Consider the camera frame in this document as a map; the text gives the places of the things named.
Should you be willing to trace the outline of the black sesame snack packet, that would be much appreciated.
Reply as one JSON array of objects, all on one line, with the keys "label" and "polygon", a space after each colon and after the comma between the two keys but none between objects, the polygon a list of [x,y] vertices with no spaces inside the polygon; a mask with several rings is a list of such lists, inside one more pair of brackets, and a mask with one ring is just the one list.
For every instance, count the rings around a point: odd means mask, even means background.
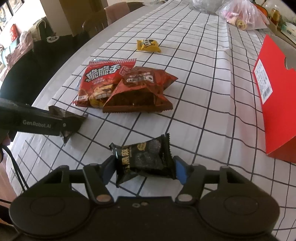
[{"label": "black sesame snack packet", "polygon": [[169,133],[142,143],[126,146],[111,143],[109,147],[116,156],[117,186],[136,176],[176,178]]}]

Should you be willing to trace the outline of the red lion snack bag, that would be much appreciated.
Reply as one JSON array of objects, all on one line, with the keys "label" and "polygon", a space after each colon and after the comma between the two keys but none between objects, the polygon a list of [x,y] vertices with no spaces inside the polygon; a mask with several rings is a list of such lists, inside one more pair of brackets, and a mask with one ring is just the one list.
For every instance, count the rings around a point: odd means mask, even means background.
[{"label": "red lion snack bag", "polygon": [[85,108],[103,108],[123,76],[136,62],[135,58],[89,62],[73,104]]}]

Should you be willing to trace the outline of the amber bottle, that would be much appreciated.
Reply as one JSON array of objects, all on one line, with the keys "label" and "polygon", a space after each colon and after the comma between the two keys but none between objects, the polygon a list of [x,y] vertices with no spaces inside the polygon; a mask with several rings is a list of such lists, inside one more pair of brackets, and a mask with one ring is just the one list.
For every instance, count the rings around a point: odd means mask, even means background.
[{"label": "amber bottle", "polygon": [[278,25],[280,21],[280,12],[276,8],[272,8],[270,12],[270,20],[273,22],[274,25]]}]

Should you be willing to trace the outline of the white black grid tablecloth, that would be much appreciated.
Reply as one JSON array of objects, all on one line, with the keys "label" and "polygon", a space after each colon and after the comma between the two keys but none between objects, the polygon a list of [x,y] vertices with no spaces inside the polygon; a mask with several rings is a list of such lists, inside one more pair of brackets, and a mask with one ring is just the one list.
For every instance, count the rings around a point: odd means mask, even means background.
[{"label": "white black grid tablecloth", "polygon": [[[269,30],[242,31],[216,15],[191,10],[184,1],[134,13],[102,31],[66,63],[41,92],[35,106],[56,105],[88,119],[67,144],[60,137],[20,133],[12,152],[29,185],[53,169],[102,163],[109,145],[128,145],[170,134],[171,153],[189,164],[218,170],[228,165],[269,193],[280,206],[273,234],[295,240],[295,164],[265,154],[265,131],[252,70]],[[161,52],[137,51],[137,40],[153,39]],[[93,59],[135,58],[178,80],[165,96],[163,113],[103,113],[72,102],[76,85]]]}]

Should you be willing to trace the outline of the clear plastic bag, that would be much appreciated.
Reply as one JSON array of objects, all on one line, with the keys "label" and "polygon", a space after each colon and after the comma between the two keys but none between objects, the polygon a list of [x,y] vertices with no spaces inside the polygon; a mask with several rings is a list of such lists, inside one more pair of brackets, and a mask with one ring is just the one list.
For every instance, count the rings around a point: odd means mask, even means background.
[{"label": "clear plastic bag", "polygon": [[228,0],[190,0],[189,8],[206,14],[215,14],[215,12]]}]

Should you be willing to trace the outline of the black chair with jacket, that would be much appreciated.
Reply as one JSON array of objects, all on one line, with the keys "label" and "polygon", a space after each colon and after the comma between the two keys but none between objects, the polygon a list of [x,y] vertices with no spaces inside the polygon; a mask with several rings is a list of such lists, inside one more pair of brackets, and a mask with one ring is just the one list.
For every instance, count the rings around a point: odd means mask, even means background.
[{"label": "black chair with jacket", "polygon": [[62,65],[90,40],[87,32],[53,36],[34,42],[8,72],[1,86],[1,98],[32,105]]}]

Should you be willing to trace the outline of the red cardboard box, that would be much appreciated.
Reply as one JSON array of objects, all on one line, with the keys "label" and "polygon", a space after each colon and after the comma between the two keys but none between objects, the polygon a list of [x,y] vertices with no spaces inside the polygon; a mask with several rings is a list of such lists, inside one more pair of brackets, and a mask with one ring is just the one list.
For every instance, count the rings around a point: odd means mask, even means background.
[{"label": "red cardboard box", "polygon": [[266,154],[295,162],[295,69],[287,68],[287,49],[295,48],[277,36],[266,35],[253,68],[261,99]]}]

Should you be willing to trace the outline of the pink plastic bag of snacks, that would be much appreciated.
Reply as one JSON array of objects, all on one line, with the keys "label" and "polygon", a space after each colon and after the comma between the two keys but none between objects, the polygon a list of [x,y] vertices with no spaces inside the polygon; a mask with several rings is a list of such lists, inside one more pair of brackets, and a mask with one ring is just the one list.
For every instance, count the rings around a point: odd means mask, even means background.
[{"label": "pink plastic bag of snacks", "polygon": [[216,14],[241,30],[265,29],[269,25],[267,16],[251,1],[228,1]]}]

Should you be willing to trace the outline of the tissue box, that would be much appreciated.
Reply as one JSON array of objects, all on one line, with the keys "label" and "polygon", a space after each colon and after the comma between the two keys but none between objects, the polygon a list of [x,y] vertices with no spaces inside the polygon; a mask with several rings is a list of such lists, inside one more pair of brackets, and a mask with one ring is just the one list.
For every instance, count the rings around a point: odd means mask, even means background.
[{"label": "tissue box", "polygon": [[281,32],[289,38],[295,39],[295,25],[292,23],[284,23]]}]

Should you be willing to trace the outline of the brown Oreo snack bag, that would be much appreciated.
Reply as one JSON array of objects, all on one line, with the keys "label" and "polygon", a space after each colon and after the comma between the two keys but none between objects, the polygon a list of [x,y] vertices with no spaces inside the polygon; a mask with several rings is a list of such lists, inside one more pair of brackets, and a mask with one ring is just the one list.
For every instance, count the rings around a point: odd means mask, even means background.
[{"label": "brown Oreo snack bag", "polygon": [[155,113],[173,109],[164,96],[178,78],[163,69],[143,66],[132,68],[113,90],[103,106],[104,113]]}]

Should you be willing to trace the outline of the wooden chair with pink towel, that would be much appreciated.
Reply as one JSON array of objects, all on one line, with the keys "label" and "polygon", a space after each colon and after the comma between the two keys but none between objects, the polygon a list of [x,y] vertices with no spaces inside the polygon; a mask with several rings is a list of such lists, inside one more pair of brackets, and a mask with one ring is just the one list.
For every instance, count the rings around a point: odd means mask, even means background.
[{"label": "wooden chair with pink towel", "polygon": [[120,2],[106,7],[103,10],[93,13],[84,21],[82,28],[90,38],[110,26],[112,23],[128,15],[132,11],[142,8],[141,2]]}]

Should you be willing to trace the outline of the yellow snack packet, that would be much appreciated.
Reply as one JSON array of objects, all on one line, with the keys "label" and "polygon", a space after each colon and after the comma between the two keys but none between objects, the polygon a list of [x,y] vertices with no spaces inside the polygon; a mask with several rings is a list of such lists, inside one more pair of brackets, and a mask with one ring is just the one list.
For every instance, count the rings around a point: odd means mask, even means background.
[{"label": "yellow snack packet", "polygon": [[149,53],[161,52],[159,48],[159,44],[156,40],[153,39],[145,39],[145,40],[137,40],[137,51],[146,51]]}]

